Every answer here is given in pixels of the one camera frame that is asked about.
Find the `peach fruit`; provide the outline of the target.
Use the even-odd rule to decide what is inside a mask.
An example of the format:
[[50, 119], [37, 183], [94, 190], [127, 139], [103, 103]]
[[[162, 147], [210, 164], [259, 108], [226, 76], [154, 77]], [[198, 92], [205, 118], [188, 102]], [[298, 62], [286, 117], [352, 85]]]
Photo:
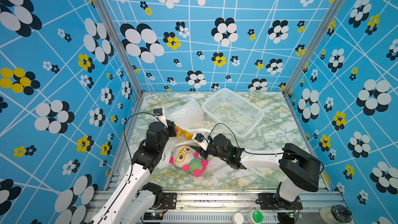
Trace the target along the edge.
[[182, 129], [179, 126], [176, 126], [175, 129], [176, 129], [176, 137], [180, 137], [182, 135]]

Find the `yellow banana fruit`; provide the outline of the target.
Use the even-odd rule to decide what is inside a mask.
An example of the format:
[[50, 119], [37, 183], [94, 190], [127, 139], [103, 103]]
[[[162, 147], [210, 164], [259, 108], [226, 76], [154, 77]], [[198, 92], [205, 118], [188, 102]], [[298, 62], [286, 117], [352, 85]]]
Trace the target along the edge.
[[182, 133], [184, 134], [184, 137], [188, 140], [191, 140], [193, 138], [193, 134], [190, 132], [187, 132], [186, 130], [182, 130]]

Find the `translucent white plastic bag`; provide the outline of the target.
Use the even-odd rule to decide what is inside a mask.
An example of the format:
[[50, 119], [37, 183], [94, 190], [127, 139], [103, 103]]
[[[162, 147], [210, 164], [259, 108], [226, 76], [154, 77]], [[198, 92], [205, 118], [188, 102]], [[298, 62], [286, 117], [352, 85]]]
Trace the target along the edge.
[[[175, 111], [170, 114], [168, 120], [173, 121], [177, 127], [191, 134], [210, 133], [210, 130], [205, 124], [204, 112], [195, 100], [189, 100], [185, 105], [177, 107]], [[169, 160], [172, 157], [172, 151], [177, 147], [191, 144], [195, 144], [195, 142], [192, 139], [183, 138], [183, 134], [179, 137], [170, 138], [165, 146], [157, 168], [164, 169], [170, 165]]]

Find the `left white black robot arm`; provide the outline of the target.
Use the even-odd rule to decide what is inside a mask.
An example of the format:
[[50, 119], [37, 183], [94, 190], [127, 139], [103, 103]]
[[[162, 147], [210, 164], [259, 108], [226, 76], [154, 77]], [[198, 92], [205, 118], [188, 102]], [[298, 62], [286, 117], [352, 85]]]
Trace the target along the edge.
[[149, 125], [131, 159], [122, 182], [89, 221], [91, 224], [135, 224], [147, 210], [161, 204], [162, 187], [144, 184], [160, 162], [169, 138], [177, 136], [174, 122], [156, 121]]

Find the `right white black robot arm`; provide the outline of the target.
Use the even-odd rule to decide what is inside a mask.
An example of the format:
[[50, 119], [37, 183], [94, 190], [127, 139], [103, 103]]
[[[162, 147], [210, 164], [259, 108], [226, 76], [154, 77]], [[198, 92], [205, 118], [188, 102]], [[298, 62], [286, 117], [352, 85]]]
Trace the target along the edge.
[[197, 133], [192, 140], [197, 144], [193, 149], [202, 158], [217, 157], [232, 169], [266, 168], [282, 171], [287, 178], [277, 188], [274, 195], [276, 201], [291, 203], [301, 193], [317, 192], [319, 189], [323, 164], [292, 143], [286, 143], [276, 151], [253, 151], [233, 146], [222, 134], [211, 138]]

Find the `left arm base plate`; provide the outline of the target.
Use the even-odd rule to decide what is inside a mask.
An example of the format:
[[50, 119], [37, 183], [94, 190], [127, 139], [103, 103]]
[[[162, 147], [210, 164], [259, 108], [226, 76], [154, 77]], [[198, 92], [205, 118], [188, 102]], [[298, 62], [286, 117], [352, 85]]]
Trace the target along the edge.
[[154, 205], [151, 209], [176, 209], [177, 193], [164, 192], [155, 197]]

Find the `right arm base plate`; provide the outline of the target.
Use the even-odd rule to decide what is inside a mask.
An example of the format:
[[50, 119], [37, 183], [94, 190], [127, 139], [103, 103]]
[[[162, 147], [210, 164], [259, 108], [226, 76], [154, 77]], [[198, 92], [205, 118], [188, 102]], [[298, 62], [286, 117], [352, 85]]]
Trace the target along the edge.
[[289, 202], [283, 198], [277, 198], [273, 193], [260, 193], [256, 203], [260, 205], [262, 210], [302, 210], [303, 205], [299, 196], [293, 202]]

